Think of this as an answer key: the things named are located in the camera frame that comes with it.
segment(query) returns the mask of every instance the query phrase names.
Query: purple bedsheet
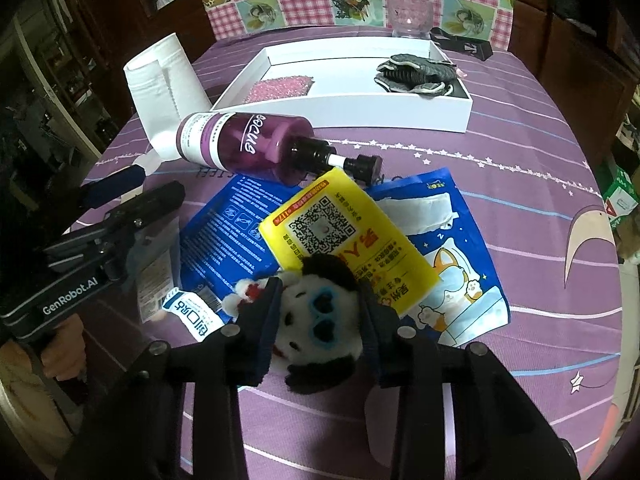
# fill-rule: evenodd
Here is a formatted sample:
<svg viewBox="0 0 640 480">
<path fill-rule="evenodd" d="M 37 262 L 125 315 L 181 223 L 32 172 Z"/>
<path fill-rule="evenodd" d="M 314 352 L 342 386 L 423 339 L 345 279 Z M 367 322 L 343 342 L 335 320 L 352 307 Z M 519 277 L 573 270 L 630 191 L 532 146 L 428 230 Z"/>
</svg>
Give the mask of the purple bedsheet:
<svg viewBox="0 0 640 480">
<path fill-rule="evenodd" d="M 388 36 L 370 27 L 274 31 L 221 41 L 194 67 L 211 101 L 264 46 L 336 36 Z M 602 210 L 591 171 L 574 134 L 524 65 L 507 52 L 486 62 L 461 54 L 451 59 L 468 74 L 474 99 L 466 134 L 387 128 L 327 128 L 323 139 L 340 153 L 378 153 L 387 177 L 447 166 L 463 193 L 494 260 L 511 304 L 511 323 L 486 334 L 486 342 L 517 377 L 584 466 L 610 407 L 620 355 L 622 309 L 616 251 L 588 239 L 578 249 L 566 284 L 565 251 L 579 212 Z M 88 180 L 132 163 L 150 145 L 140 121 L 122 129 Z M 184 225 L 230 178 L 183 160 L 164 163 L 145 187 L 180 180 Z M 102 219 L 116 202 L 85 215 L 78 226 Z M 139 322 L 134 294 L 109 291 L 82 310 L 88 335 L 89 372 L 100 397 L 152 338 L 191 342 L 177 318 Z M 576 375 L 579 388 L 571 382 Z M 311 397 L 289 393 L 282 378 L 268 376 L 259 389 L 240 393 L 250 477 L 257 480 L 388 478 L 367 449 L 363 404 L 370 381 L 353 378 Z M 190 434 L 192 400 L 183 431 Z M 191 446 L 184 439 L 183 465 Z"/>
</svg>

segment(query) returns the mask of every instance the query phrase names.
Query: panda plush toy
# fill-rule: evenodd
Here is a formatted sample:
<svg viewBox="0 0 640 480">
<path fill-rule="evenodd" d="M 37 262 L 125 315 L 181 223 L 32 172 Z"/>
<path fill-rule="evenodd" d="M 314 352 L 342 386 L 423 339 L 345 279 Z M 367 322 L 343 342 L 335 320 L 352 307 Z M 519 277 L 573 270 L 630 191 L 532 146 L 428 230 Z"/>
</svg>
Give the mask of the panda plush toy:
<svg viewBox="0 0 640 480">
<path fill-rule="evenodd" d="M 358 283 L 347 265 L 331 254 L 303 259 L 301 272 L 281 272 L 284 290 L 271 370 L 287 373 L 289 389 L 299 394 L 327 390 L 355 370 L 362 354 Z M 222 301 L 233 318 L 266 286 L 267 279 L 241 280 Z"/>
</svg>

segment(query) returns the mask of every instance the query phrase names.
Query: white tray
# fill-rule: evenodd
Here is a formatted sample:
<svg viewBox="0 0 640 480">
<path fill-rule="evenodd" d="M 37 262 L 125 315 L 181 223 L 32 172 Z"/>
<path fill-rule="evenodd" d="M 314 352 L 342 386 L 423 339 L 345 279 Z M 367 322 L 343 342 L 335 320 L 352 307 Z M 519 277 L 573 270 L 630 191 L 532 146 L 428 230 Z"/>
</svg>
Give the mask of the white tray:
<svg viewBox="0 0 640 480">
<path fill-rule="evenodd" d="M 328 38 L 267 46 L 244 67 L 212 110 L 303 116 L 315 128 L 466 131 L 473 100 L 459 79 L 452 95 L 438 97 L 389 93 L 373 81 L 376 67 L 393 54 L 449 59 L 433 41 L 409 38 Z M 254 83 L 291 75 L 314 79 L 306 96 L 242 104 Z"/>
</svg>

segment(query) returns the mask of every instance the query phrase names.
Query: human hand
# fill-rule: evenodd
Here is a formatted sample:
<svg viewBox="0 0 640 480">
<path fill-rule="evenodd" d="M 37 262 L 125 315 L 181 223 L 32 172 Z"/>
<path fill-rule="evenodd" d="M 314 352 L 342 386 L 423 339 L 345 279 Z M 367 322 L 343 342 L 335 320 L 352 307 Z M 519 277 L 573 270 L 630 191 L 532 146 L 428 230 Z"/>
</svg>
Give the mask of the human hand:
<svg viewBox="0 0 640 480">
<path fill-rule="evenodd" d="M 56 335 L 42 351 L 40 359 L 44 375 L 66 381 L 77 377 L 86 365 L 84 325 L 78 314 L 66 318 L 56 327 Z"/>
</svg>

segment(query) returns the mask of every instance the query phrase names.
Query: yellow package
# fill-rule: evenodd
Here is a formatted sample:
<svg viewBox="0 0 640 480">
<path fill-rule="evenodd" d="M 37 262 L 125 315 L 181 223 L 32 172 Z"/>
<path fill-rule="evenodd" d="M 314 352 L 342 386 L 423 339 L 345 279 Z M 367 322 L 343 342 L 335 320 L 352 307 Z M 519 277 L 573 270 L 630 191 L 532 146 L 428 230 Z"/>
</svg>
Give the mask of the yellow package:
<svg viewBox="0 0 640 480">
<path fill-rule="evenodd" d="M 340 168 L 265 218 L 260 233 L 285 270 L 301 269 L 302 258 L 310 254 L 335 254 L 356 278 L 369 280 L 379 301 L 398 314 L 438 281 L 408 238 Z"/>
</svg>

